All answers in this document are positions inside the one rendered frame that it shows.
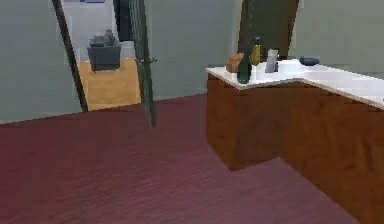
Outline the dark green bottle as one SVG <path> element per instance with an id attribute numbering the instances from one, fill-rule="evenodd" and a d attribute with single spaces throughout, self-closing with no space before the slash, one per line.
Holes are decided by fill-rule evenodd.
<path id="1" fill-rule="evenodd" d="M 243 58 L 238 64 L 237 81 L 240 84 L 247 84 L 251 77 L 252 65 L 250 64 L 250 52 L 245 51 Z"/>

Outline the brown bread loaf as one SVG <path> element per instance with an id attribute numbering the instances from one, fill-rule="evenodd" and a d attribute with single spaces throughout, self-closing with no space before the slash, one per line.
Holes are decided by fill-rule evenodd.
<path id="1" fill-rule="evenodd" d="M 236 53 L 236 54 L 230 55 L 227 58 L 226 70 L 230 73 L 237 73 L 238 66 L 242 58 L 243 58 L 243 53 Z"/>

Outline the brown white-topped kitchen counter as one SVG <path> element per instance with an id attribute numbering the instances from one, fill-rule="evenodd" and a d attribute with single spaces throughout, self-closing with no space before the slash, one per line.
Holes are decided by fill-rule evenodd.
<path id="1" fill-rule="evenodd" d="M 384 80 L 323 65 L 207 71 L 207 141 L 231 170 L 281 158 L 360 224 L 384 224 Z"/>

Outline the dark green room door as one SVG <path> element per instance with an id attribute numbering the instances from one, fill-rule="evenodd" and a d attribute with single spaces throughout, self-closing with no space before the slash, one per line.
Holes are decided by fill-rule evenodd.
<path id="1" fill-rule="evenodd" d="M 137 72 L 139 78 L 141 102 L 147 113 L 149 125 L 151 127 L 154 127 L 156 125 L 156 121 L 153 102 L 151 64 L 141 63 L 142 59 L 150 58 L 145 4 L 144 0 L 128 0 L 128 3 L 131 13 L 132 33 L 135 48 Z"/>

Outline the grey upright box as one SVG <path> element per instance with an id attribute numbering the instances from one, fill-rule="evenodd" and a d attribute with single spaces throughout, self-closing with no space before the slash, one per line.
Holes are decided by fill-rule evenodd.
<path id="1" fill-rule="evenodd" d="M 270 49 L 267 55 L 266 68 L 265 68 L 266 73 L 273 73 L 276 71 L 277 58 L 278 58 L 278 50 Z"/>

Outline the dark brown door frame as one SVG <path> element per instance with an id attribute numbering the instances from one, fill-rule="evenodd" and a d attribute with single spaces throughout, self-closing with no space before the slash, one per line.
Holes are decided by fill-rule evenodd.
<path id="1" fill-rule="evenodd" d="M 70 67 L 70 70 L 71 70 L 72 79 L 73 79 L 74 86 L 75 86 L 75 89 L 76 89 L 76 92 L 77 92 L 77 97 L 78 97 L 78 100 L 79 100 L 79 104 L 80 104 L 81 110 L 83 112 L 87 112 L 88 111 L 88 104 L 87 104 L 87 101 L 86 101 L 83 85 L 82 85 L 82 82 L 81 82 L 81 77 L 80 77 L 80 74 L 79 74 L 79 69 L 78 69 L 78 66 L 77 66 L 77 61 L 76 61 L 76 58 L 75 58 L 73 45 L 71 43 L 71 38 L 70 38 L 69 30 L 68 30 L 68 25 L 67 25 L 67 22 L 66 22 L 66 18 L 65 18 L 65 14 L 64 14 L 64 10 L 63 10 L 62 4 L 61 4 L 61 0 L 51 0 L 51 2 L 53 4 L 53 8 L 54 8 L 54 11 L 55 11 L 56 19 L 57 19 L 57 22 L 58 22 L 58 25 L 59 25 L 59 29 L 60 29 L 63 45 L 64 45 L 64 48 L 65 48 L 65 51 L 66 51 L 67 60 L 68 60 L 69 67 Z"/>

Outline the yellow bottle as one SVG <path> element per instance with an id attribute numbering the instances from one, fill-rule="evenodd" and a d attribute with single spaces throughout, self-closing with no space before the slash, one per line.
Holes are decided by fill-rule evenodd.
<path id="1" fill-rule="evenodd" d="M 252 54 L 251 54 L 251 64 L 254 66 L 257 66 L 260 63 L 260 57 L 261 57 L 260 38 L 256 37 L 254 39 L 254 47 L 252 49 Z"/>

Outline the dark blue pan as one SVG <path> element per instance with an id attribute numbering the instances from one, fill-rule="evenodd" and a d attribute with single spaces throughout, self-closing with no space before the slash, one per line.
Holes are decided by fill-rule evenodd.
<path id="1" fill-rule="evenodd" d="M 299 62 L 304 66 L 314 66 L 319 63 L 319 60 L 311 57 L 300 57 Z"/>

